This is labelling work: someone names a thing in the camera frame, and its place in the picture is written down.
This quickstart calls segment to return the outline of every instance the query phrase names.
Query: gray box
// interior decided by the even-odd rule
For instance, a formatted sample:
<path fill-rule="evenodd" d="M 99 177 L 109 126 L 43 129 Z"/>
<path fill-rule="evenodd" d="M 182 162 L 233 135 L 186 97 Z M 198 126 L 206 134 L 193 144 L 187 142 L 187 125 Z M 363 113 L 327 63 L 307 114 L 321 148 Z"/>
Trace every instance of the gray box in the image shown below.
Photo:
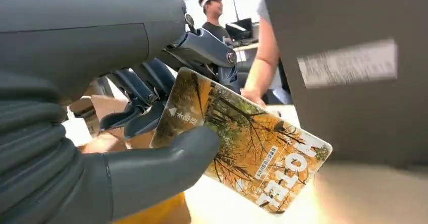
<path fill-rule="evenodd" d="M 332 144 L 331 159 L 396 167 L 428 163 L 428 0 L 266 0 L 266 4 L 301 126 Z M 359 49 L 365 52 L 376 49 L 367 43 L 380 40 L 389 40 L 389 49 L 370 63 L 396 56 L 396 76 L 376 79 L 371 73 L 362 80 L 337 83 L 340 73 L 328 75 L 324 69 L 321 74 L 330 77 L 329 85 L 305 84 L 298 58 L 306 59 L 307 66 L 328 66 L 332 51 L 337 57 L 364 55 L 356 53 L 355 46 L 365 45 Z M 335 51 L 350 46 L 351 51 Z M 347 63 L 355 67 L 360 62 Z"/>

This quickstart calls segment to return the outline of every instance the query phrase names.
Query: black t-shirt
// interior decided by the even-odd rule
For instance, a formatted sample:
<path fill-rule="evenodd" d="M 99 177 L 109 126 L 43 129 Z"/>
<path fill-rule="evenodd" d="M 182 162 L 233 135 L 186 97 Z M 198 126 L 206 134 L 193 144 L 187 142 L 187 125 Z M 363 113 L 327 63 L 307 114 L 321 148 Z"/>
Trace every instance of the black t-shirt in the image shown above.
<path fill-rule="evenodd" d="M 205 22 L 205 24 L 202 26 L 203 29 L 209 31 L 213 36 L 215 36 L 218 40 L 224 42 L 225 38 L 230 38 L 229 34 L 227 33 L 226 29 L 221 26 L 216 26 L 214 24 L 211 24 L 210 22 Z"/>

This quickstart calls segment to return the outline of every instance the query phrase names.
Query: desk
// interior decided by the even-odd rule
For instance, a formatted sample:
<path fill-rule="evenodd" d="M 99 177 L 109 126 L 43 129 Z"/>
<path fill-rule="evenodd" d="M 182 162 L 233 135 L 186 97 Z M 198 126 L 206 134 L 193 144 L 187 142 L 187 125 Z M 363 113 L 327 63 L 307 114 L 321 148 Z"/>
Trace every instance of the desk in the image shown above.
<path fill-rule="evenodd" d="M 250 44 L 248 46 L 236 47 L 233 50 L 234 51 L 244 51 L 244 50 L 250 50 L 250 49 L 255 49 L 255 48 L 258 48 L 258 43 L 253 43 L 253 44 Z"/>
<path fill-rule="evenodd" d="M 286 121 L 299 124 L 291 105 L 268 106 L 268 110 L 280 110 Z M 185 194 L 192 224 L 425 224 L 427 188 L 427 176 L 327 160 L 279 216 L 268 214 L 206 176 Z"/>

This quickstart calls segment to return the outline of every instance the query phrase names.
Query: person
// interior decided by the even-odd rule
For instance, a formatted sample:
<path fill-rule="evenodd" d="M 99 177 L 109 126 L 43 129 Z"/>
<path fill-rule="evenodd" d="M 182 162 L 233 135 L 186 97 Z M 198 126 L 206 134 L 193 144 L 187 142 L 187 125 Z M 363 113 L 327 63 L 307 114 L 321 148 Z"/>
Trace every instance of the person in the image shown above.
<path fill-rule="evenodd" d="M 222 0 L 199 0 L 199 5 L 203 8 L 206 15 L 206 22 L 202 26 L 213 36 L 222 42 L 230 40 L 230 35 L 219 23 L 219 18 L 223 14 Z"/>
<path fill-rule="evenodd" d="M 260 1 L 257 12 L 260 15 L 258 49 L 245 86 L 241 90 L 241 95 L 256 104 L 265 106 L 261 98 L 269 89 L 276 70 L 282 69 L 282 67 L 278 67 L 280 52 L 264 0 Z M 291 95 L 287 79 L 284 72 L 280 72 L 280 75 L 282 75 L 281 81 L 283 83 L 281 95 L 284 98 L 281 101 L 289 103 L 291 102 Z"/>

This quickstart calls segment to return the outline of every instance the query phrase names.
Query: hand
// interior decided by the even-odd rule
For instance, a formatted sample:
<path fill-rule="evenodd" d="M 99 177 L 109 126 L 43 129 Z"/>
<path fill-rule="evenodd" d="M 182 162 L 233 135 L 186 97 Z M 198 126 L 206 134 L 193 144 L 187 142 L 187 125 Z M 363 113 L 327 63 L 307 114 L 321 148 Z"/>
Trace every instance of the hand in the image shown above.
<path fill-rule="evenodd" d="M 260 105 L 263 108 L 266 108 L 266 104 L 263 102 L 263 100 L 261 99 L 261 97 L 259 96 L 259 94 L 257 94 L 256 92 L 254 92 L 254 90 L 248 90 L 248 89 L 241 89 L 241 95 L 249 100 L 251 100 L 252 102 Z"/>
<path fill-rule="evenodd" d="M 82 153 L 103 153 L 127 150 L 126 144 L 109 132 L 100 132 L 95 139 L 80 148 Z"/>

